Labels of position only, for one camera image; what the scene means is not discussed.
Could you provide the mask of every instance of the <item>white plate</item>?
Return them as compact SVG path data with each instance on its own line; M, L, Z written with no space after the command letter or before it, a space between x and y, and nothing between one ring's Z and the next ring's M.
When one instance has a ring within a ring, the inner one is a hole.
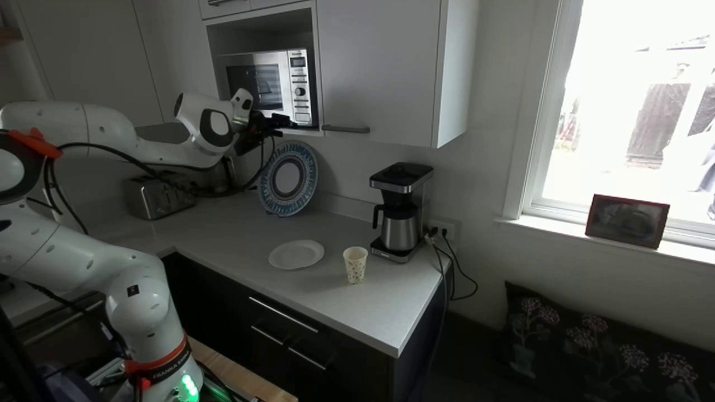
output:
M267 264L277 270L300 270L317 264L323 256L323 248L311 238L296 238L278 243L271 250Z

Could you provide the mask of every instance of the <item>window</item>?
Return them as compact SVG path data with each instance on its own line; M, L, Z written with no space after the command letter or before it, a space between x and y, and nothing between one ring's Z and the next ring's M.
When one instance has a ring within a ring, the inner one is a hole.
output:
M586 220L591 194L670 203L715 241L712 0L563 0L521 209Z

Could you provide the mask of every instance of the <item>dark cabinet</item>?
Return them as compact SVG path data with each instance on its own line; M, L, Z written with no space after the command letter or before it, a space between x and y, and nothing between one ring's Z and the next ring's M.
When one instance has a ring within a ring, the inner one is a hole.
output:
M181 255L164 265L186 331L300 400L418 400L441 317L439 295L405 353L391 356Z

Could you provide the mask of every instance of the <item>drawer handle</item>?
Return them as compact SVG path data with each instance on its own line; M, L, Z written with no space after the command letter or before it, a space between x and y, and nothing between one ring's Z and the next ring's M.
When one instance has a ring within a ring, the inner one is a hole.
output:
M208 0L210 6L220 6L225 1L235 1L235 0Z
M273 314L278 314L278 317L283 317L283 318L288 318L288 322L292 322L292 324L296 324L296 325L301 325L301 328L305 328L305 331L311 331L311 332L320 332L317 328L312 328L312 325L309 325L309 324L303 324L303 322L300 322L296 317L291 317L291 314L285 314L285 313L281 313L278 307L274 307L274 305L267 305L267 303L264 303L264 302L259 302L259 298L255 298L255 297L248 297L252 303L256 303L256 305L262 305L262 307L266 307L266 310L271 310Z
M321 130L347 131L347 134L371 134L371 127L365 125L321 125Z
M285 346L285 341L281 341L278 336L262 331L259 325L250 325L250 331L256 332L256 334L262 334L262 336L266 336L266 340L271 340L271 341L277 343L277 346Z
M296 347L292 347L292 346L288 347L288 353L301 356L303 361L309 361L309 363L315 366L317 371L328 371L326 363L320 363L317 360L309 356L305 353L301 353L301 350L296 350Z

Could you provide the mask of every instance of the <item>paper cup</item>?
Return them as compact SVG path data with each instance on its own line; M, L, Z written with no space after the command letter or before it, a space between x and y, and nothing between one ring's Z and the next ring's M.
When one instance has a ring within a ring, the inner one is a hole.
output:
M363 279L365 256L369 256L369 250L361 246L351 246L342 253L349 283L358 283Z

